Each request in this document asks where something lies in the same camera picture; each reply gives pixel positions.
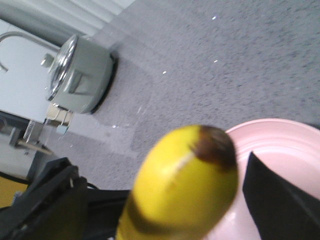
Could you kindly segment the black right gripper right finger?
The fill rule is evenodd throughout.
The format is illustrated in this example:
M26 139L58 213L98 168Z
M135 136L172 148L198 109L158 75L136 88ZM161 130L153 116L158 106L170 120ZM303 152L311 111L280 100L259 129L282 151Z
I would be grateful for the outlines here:
M318 240L320 200L249 154L242 192L262 240Z

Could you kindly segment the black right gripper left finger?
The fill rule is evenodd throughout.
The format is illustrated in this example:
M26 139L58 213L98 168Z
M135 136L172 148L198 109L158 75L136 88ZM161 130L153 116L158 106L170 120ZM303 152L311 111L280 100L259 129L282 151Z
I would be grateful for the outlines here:
M129 190L98 189L68 158L49 161L11 206L2 240L113 240Z

